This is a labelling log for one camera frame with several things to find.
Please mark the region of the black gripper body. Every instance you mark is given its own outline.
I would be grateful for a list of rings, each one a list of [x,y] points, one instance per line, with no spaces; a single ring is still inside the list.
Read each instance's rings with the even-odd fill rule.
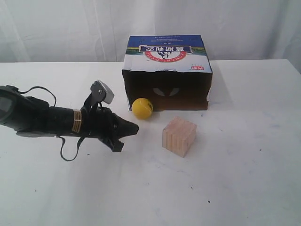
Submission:
[[[79,132],[81,136],[102,140],[114,139],[116,115],[109,108],[96,107],[89,112],[82,108],[81,112],[83,116]]]

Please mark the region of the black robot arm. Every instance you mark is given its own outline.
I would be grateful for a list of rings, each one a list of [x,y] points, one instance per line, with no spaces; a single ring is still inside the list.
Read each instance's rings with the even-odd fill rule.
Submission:
[[[25,97],[18,88],[1,86],[0,123],[22,137],[97,138],[113,152],[121,152],[120,139],[138,133],[138,125],[124,120],[103,107],[109,92],[104,88],[92,91],[81,109],[50,106],[35,97]]]

